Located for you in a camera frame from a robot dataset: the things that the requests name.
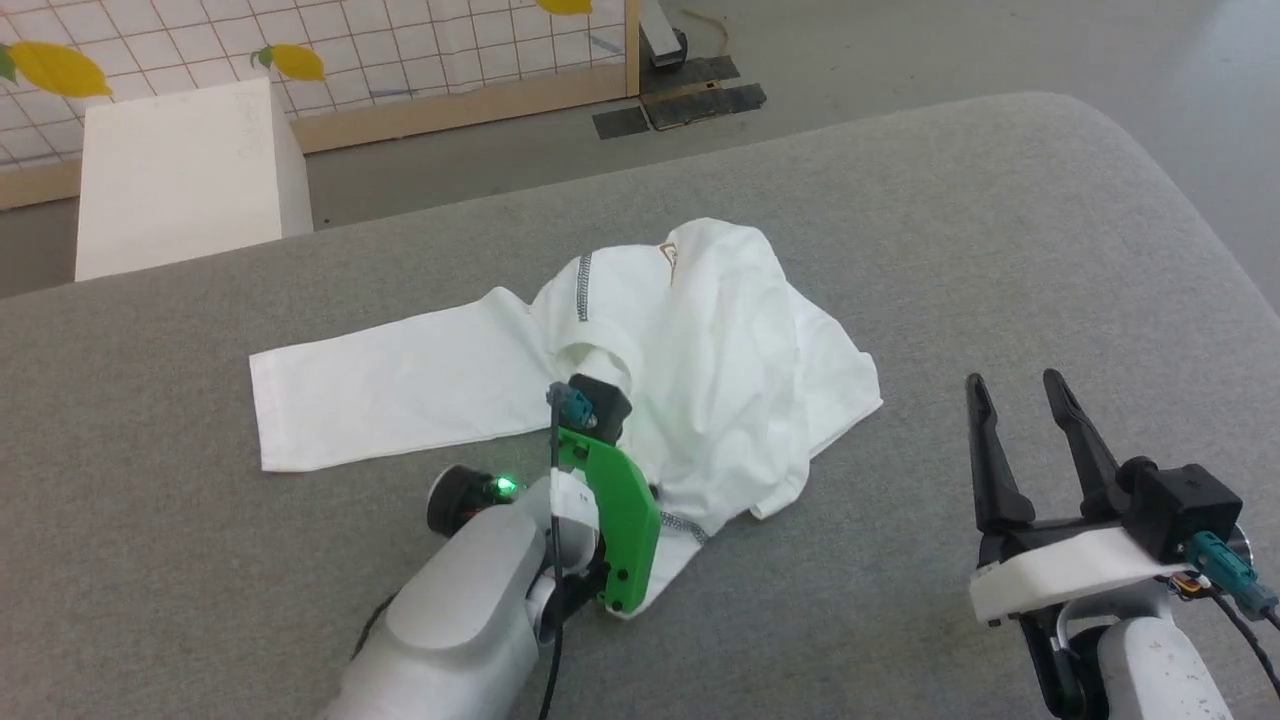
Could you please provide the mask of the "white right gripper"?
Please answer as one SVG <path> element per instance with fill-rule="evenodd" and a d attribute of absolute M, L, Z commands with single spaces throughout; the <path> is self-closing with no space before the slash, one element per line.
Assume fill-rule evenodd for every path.
<path fill-rule="evenodd" d="M 1079 511 L 1088 521 L 1117 520 L 1129 493 L 1116 482 L 1120 464 L 1070 389 L 1048 368 L 1042 375 L 1053 421 L 1065 434 L 1078 484 Z M 1010 555 L 1011 533 L 1036 520 L 1032 501 L 1018 488 L 998 437 L 998 414 L 979 373 L 966 378 L 972 488 L 979 541 L 978 568 L 968 597 L 979 623 L 1060 609 L 1064 623 L 1094 618 L 1170 618 L 1164 578 L 1183 562 L 1160 562 L 1123 528 L 1084 530 L 1036 550 Z"/>

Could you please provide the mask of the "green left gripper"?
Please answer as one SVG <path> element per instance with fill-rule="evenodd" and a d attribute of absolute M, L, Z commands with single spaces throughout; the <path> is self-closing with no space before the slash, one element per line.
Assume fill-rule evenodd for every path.
<path fill-rule="evenodd" d="M 603 542 L 609 573 L 599 601 L 632 615 L 646 598 L 662 520 L 637 465 L 621 450 L 572 430 L 556 433 L 556 516 Z"/>

